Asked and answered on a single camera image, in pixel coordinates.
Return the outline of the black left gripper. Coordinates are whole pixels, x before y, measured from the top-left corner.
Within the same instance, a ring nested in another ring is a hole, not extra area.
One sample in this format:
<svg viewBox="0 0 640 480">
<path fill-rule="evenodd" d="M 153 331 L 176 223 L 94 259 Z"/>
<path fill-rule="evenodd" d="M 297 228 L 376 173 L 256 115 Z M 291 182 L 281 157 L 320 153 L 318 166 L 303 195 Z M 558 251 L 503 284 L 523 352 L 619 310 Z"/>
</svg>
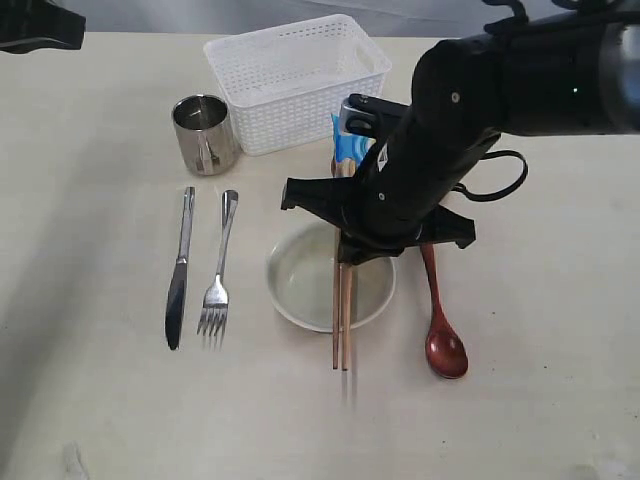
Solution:
<svg viewBox="0 0 640 480">
<path fill-rule="evenodd" d="M 80 50 L 86 18 L 52 1 L 2 0 L 1 51 Z"/>
</svg>

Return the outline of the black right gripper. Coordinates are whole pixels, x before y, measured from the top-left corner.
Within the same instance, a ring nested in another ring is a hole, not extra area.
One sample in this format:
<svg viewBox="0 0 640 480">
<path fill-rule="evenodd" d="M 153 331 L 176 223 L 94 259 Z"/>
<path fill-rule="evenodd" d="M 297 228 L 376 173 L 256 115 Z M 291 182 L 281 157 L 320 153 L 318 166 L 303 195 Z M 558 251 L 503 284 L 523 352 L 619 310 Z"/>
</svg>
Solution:
<svg viewBox="0 0 640 480">
<path fill-rule="evenodd" d="M 448 145 L 422 128 L 412 114 L 358 115 L 348 120 L 357 133 L 364 126 L 374 139 L 355 176 L 288 178 L 280 208 L 297 207 L 338 227 L 339 263 L 359 266 L 396 258 L 423 243 L 476 240 L 474 221 L 440 202 L 477 164 L 475 145 Z"/>
</svg>

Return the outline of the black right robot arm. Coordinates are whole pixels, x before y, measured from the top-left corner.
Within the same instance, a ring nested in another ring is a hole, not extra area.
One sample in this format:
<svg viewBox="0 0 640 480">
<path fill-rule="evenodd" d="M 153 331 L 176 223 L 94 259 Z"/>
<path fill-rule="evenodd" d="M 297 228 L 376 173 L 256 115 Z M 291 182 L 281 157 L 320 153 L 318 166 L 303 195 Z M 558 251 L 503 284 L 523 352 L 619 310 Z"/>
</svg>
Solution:
<svg viewBox="0 0 640 480">
<path fill-rule="evenodd" d="M 426 51 L 403 105 L 354 93 L 340 125 L 372 144 L 354 175 L 288 179 L 281 206 L 338 228 L 338 259 L 360 265 L 423 244 L 476 238 L 472 220 L 442 205 L 497 156 L 502 134 L 635 134 L 639 130 L 639 5 L 563 1 L 531 20 L 523 4 L 480 35 Z"/>
</svg>

